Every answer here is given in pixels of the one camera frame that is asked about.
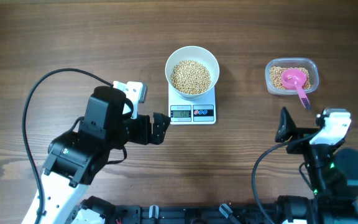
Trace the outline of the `pink plastic measuring scoop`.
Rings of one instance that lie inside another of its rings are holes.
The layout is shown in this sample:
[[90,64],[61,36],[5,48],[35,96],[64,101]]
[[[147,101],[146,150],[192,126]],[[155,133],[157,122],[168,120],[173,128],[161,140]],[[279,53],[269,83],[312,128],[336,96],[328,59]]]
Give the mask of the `pink plastic measuring scoop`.
[[298,69],[288,69],[282,73],[281,82],[282,85],[289,90],[296,90],[300,101],[303,106],[307,109],[311,109],[309,99],[303,89],[303,85],[306,83],[306,75]]

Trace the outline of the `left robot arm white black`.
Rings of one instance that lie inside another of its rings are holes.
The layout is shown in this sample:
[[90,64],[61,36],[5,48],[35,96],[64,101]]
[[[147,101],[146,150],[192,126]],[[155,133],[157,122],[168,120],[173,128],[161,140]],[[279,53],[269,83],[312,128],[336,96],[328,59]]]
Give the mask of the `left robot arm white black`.
[[84,196],[95,175],[107,164],[113,149],[125,152],[125,144],[163,143],[170,117],[154,113],[132,119],[134,107],[126,94],[113,87],[99,86],[88,100],[86,113],[74,126],[55,138],[37,191],[24,223],[65,223]]

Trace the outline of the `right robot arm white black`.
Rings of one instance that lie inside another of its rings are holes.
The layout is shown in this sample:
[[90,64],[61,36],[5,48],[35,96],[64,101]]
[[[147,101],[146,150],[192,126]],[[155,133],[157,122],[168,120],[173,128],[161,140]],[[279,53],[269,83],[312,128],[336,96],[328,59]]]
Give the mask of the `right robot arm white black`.
[[315,128],[299,128],[282,108],[275,142],[288,154],[301,154],[314,197],[280,196],[276,223],[358,223],[358,151],[343,148],[351,124],[345,109],[326,108]]

